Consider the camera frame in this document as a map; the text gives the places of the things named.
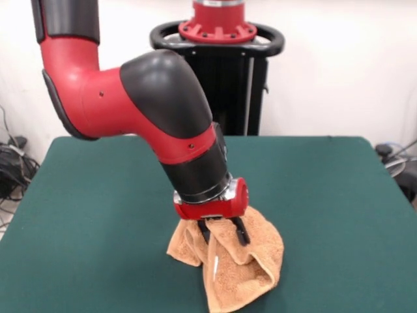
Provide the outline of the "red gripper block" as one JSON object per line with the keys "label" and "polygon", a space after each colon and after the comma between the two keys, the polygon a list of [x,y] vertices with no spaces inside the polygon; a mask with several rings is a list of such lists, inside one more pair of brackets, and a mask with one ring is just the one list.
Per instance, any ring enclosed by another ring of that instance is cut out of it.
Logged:
{"label": "red gripper block", "polygon": [[[217,198],[203,203],[186,203],[178,192],[173,193],[176,212],[184,220],[201,220],[204,218],[231,218],[235,225],[241,245],[250,244],[250,237],[239,216],[243,216],[248,206],[248,187],[244,178],[232,179],[229,186]],[[197,221],[197,226],[206,244],[210,241],[210,230],[205,221]]]}

